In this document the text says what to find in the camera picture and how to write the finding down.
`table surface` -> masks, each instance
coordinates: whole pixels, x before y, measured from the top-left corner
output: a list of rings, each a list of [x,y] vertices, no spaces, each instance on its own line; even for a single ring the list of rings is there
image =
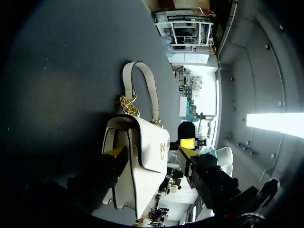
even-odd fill
[[[45,0],[15,36],[0,78],[0,134],[16,175],[68,175],[102,148],[119,110],[122,68],[153,71],[160,117],[177,139],[179,91],[153,20],[139,0]],[[141,117],[151,119],[144,77],[134,73]]]

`white handbag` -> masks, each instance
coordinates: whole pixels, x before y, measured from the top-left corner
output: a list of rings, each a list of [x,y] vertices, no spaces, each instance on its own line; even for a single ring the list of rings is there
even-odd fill
[[[133,102],[137,94],[132,71],[137,67],[145,77],[152,103],[152,122],[139,117]],[[128,148],[128,163],[115,187],[110,189],[104,204],[114,201],[116,209],[130,207],[140,219],[167,173],[170,136],[159,119],[159,102],[155,78],[143,62],[131,62],[123,68],[125,96],[120,103],[125,114],[112,118],[105,132],[102,153],[120,146]]]

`gold chain strap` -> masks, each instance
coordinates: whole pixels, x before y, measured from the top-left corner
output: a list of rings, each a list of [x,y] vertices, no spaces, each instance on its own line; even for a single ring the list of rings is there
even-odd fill
[[[129,99],[124,95],[119,97],[120,106],[123,109],[123,113],[127,115],[136,115],[137,117],[140,117],[140,112],[133,105],[133,102],[136,100],[136,98],[137,98],[136,95],[132,99]],[[152,119],[152,124],[163,128],[161,120],[155,121],[154,119]]]

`fluorescent light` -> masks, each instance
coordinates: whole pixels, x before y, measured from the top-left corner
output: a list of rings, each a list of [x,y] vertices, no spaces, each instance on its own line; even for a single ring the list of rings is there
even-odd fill
[[[193,208],[192,222],[195,222],[195,216],[196,216],[196,206],[194,206],[194,208]]]
[[[304,113],[247,114],[247,126],[304,138]]]
[[[218,134],[218,128],[219,128],[219,80],[217,79],[216,80],[216,90],[217,90],[217,110],[216,110],[216,121],[215,121],[215,127],[214,127],[214,132],[213,132],[213,137],[212,137],[212,143],[211,145],[213,147],[215,147],[215,141],[216,141],[216,137],[217,137],[217,134]]]

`ceiling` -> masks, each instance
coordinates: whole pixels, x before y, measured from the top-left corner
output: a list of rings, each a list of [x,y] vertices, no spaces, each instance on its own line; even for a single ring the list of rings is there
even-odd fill
[[[230,33],[218,57],[218,148],[233,149],[234,175],[240,178],[241,188],[260,187],[270,177],[277,177],[283,190],[302,157],[299,149],[304,145],[303,139],[246,127],[245,118],[252,113],[304,111],[304,71],[298,50],[287,27],[280,27],[280,18],[261,1],[240,1],[234,20],[231,19]],[[247,141],[251,144],[243,150]]]

